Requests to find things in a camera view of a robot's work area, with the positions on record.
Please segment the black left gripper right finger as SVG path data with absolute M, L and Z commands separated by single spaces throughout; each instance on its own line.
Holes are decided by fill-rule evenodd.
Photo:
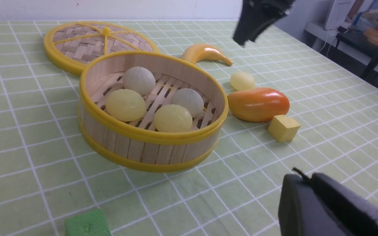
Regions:
M 283 178 L 282 236 L 378 236 L 378 207 L 324 173 Z

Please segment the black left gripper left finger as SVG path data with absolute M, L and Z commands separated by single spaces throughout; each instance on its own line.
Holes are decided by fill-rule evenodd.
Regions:
M 240 18 L 232 39 L 240 46 L 255 42 L 258 36 L 278 20 L 289 15 L 294 0 L 243 0 Z

